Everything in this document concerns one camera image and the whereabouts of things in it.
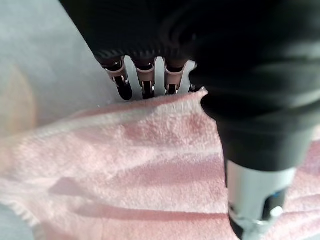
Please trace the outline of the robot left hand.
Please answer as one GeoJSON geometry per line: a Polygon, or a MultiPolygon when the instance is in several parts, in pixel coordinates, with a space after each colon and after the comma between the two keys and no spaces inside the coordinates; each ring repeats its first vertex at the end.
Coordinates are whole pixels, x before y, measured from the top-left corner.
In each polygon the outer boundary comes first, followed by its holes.
{"type": "Polygon", "coordinates": [[[204,87],[204,112],[221,139],[228,217],[241,240],[259,240],[285,196],[320,123],[320,3],[317,0],[63,0],[123,98],[120,58],[138,70],[163,57],[165,90],[182,60],[204,87]]]}

